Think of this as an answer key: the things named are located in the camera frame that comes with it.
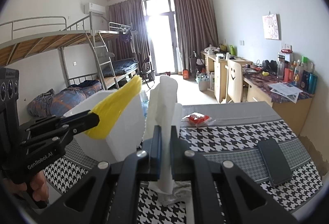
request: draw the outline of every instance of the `silver screw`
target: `silver screw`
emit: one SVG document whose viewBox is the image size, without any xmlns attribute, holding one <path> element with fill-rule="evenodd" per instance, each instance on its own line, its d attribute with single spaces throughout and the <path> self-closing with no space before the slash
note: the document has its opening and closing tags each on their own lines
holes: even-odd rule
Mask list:
<svg viewBox="0 0 329 224">
<path fill-rule="evenodd" d="M 186 151 L 184 152 L 184 155 L 185 155 L 186 157 L 193 157 L 193 156 L 195 155 L 195 152 L 192 151 L 192 150 L 186 150 Z"/>
<path fill-rule="evenodd" d="M 145 157 L 147 155 L 147 151 L 145 150 L 140 150 L 136 153 L 138 157 Z"/>
<path fill-rule="evenodd" d="M 99 169 L 106 169 L 106 168 L 109 167 L 109 163 L 106 162 L 106 161 L 101 161 L 101 162 L 98 163 L 97 167 L 98 167 Z"/>
<path fill-rule="evenodd" d="M 223 162 L 223 166 L 226 167 L 226 168 L 232 168 L 234 166 L 234 163 L 230 160 L 225 160 Z"/>
</svg>

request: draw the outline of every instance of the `curtain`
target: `curtain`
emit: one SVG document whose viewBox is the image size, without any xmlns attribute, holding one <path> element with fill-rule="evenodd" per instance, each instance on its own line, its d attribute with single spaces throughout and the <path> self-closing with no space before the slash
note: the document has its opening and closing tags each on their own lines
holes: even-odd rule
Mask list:
<svg viewBox="0 0 329 224">
<path fill-rule="evenodd" d="M 215 15 L 209 0 L 174 0 L 177 35 L 183 69 L 190 70 L 189 56 L 212 44 L 218 46 Z"/>
<path fill-rule="evenodd" d="M 139 69 L 141 70 L 141 65 L 144 59 L 150 55 L 142 0 L 126 0 L 109 6 L 109 19 L 112 22 L 126 25 L 132 23 L 133 29 L 138 31 L 134 42 L 137 59 L 139 61 Z M 115 54 L 115 60 L 134 57 L 130 43 L 124 43 L 119 39 L 116 39 L 115 43 L 112 42 L 112 49 Z"/>
</svg>

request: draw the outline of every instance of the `black chair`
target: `black chair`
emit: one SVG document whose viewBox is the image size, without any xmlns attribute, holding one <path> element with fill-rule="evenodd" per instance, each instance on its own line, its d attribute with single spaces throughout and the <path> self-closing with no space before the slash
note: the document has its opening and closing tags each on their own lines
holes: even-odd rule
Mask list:
<svg viewBox="0 0 329 224">
<path fill-rule="evenodd" d="M 152 76 L 152 67 L 151 67 L 151 58 L 150 56 L 148 56 L 142 63 L 142 66 L 141 66 L 141 71 L 139 72 L 139 75 L 144 79 L 146 85 L 148 86 L 149 89 L 150 86 L 148 85 L 147 81 L 146 81 L 146 78 L 149 76 L 151 76 L 152 78 L 152 81 L 155 83 L 154 81 L 154 78 Z"/>
</svg>

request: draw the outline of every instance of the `yellow towel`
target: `yellow towel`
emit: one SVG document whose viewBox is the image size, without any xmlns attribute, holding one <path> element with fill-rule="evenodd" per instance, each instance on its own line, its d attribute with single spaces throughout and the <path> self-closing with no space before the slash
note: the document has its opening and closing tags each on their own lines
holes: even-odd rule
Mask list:
<svg viewBox="0 0 329 224">
<path fill-rule="evenodd" d="M 105 139 L 126 106 L 140 93 L 141 87 L 142 79 L 135 75 L 122 88 L 96 104 L 91 112 L 99 116 L 99 123 L 96 127 L 85 131 L 85 134 L 93 139 Z"/>
</svg>

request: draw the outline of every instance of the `wall picture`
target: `wall picture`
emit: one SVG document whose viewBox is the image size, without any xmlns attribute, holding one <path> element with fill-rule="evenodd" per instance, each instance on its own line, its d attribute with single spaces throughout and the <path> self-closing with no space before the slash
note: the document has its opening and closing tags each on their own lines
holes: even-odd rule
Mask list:
<svg viewBox="0 0 329 224">
<path fill-rule="evenodd" d="M 279 40 L 279 26 L 276 14 L 263 16 L 264 37 Z"/>
</svg>

